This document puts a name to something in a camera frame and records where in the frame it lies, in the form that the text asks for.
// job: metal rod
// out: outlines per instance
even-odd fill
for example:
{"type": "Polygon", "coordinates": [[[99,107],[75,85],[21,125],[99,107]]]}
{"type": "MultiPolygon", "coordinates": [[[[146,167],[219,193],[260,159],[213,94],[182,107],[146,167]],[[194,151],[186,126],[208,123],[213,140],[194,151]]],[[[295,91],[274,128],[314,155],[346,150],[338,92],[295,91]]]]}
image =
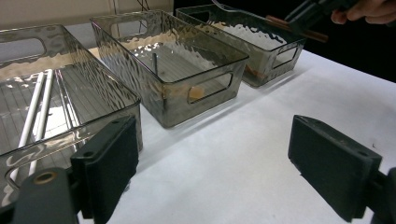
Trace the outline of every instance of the metal rod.
{"type": "MultiPolygon", "coordinates": [[[[52,69],[47,69],[46,72],[47,72],[46,87],[44,89],[43,105],[41,106],[41,111],[40,111],[38,131],[37,134],[35,135],[36,141],[44,138],[44,134],[46,132],[48,111],[50,106],[50,91],[52,88],[53,72],[52,69]]],[[[37,161],[32,161],[30,163],[29,175],[32,175],[35,172],[36,166],[37,166],[37,161]]]]}
{"type": "Polygon", "coordinates": [[[157,54],[152,53],[152,66],[154,67],[155,75],[158,75],[158,63],[157,63],[157,54]]]}
{"type": "MultiPolygon", "coordinates": [[[[41,89],[43,87],[43,84],[44,84],[44,73],[41,72],[38,74],[37,82],[35,83],[35,91],[33,92],[32,100],[30,101],[26,121],[23,125],[21,140],[20,143],[18,144],[18,147],[26,146],[27,140],[29,138],[29,133],[32,130],[33,118],[35,117],[35,110],[37,108],[37,103],[41,94],[41,89]]],[[[17,179],[17,175],[18,175],[18,169],[15,169],[11,173],[10,177],[15,181],[17,179]]]]}

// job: black clamp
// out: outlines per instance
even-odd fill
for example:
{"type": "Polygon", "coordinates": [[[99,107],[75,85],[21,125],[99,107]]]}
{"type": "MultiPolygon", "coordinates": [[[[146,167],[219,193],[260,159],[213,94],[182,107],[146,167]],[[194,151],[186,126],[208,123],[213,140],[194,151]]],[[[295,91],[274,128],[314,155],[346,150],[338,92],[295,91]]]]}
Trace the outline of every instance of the black clamp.
{"type": "Polygon", "coordinates": [[[66,170],[49,168],[25,179],[18,200],[0,208],[0,223],[78,223],[79,211],[107,223],[136,173],[135,119],[113,120],[70,160],[66,170]]]}
{"type": "Polygon", "coordinates": [[[301,34],[338,8],[351,8],[358,0],[305,0],[286,18],[290,29],[301,34]]]}
{"type": "Polygon", "coordinates": [[[396,168],[378,171],[382,157],[326,123],[294,116],[289,158],[309,184],[343,220],[396,223],[396,168]]]}

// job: dark background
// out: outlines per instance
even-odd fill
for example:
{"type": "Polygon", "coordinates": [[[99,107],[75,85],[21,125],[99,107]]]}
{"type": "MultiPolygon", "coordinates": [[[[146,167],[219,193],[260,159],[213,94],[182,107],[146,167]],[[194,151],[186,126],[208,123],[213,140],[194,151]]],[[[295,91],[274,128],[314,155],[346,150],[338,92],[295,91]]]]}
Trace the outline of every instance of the dark background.
{"type": "MultiPolygon", "coordinates": [[[[265,17],[285,19],[302,0],[257,1],[220,0],[229,7],[237,7],[265,17]]],[[[175,8],[212,4],[211,0],[174,0],[175,8]]],[[[329,36],[327,43],[308,39],[304,49],[344,64],[372,76],[396,82],[396,27],[368,24],[364,20],[334,24],[330,15],[310,28],[329,36]]]]}

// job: white table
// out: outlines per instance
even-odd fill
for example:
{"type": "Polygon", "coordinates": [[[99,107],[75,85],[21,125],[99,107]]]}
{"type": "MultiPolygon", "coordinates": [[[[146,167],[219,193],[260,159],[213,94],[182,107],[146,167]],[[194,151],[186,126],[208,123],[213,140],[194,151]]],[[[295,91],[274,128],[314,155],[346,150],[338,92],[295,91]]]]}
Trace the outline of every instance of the white table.
{"type": "MultiPolygon", "coordinates": [[[[396,84],[303,50],[293,71],[173,129],[141,106],[144,149],[110,223],[346,223],[288,158],[293,115],[396,166],[396,84]]],[[[370,223],[373,212],[363,219],[370,223]]]]}

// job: transparent storage container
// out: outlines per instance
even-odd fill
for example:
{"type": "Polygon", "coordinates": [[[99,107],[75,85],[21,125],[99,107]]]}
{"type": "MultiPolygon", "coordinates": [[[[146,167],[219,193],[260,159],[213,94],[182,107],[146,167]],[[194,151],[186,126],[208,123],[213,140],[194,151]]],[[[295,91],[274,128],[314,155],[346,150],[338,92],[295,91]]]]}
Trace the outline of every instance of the transparent storage container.
{"type": "Polygon", "coordinates": [[[269,24],[265,18],[225,11],[216,5],[177,8],[176,16],[246,52],[249,58],[243,81],[255,88],[292,70],[306,41],[303,36],[269,24]]]}
{"type": "Polygon", "coordinates": [[[62,26],[0,31],[0,200],[14,202],[35,171],[70,167],[70,156],[140,98],[62,26]]]}
{"type": "Polygon", "coordinates": [[[166,12],[91,21],[101,60],[164,128],[238,93],[248,55],[166,12]]]}

